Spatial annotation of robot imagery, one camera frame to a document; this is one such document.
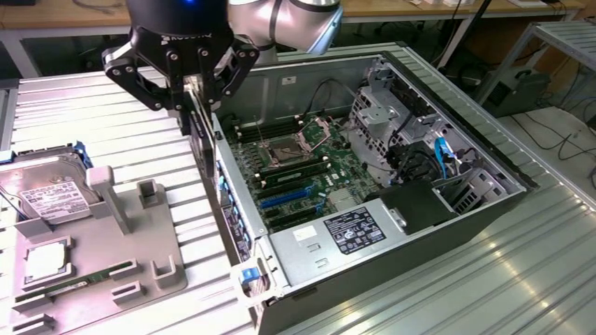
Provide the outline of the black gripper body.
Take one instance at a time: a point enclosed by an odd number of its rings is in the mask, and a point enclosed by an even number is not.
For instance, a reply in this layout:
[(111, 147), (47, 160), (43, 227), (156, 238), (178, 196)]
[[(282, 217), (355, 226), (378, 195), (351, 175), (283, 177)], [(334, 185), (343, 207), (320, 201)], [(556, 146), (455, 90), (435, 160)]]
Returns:
[(184, 75), (215, 70), (234, 41), (226, 1), (130, 1), (131, 46), (162, 74), (178, 55)]

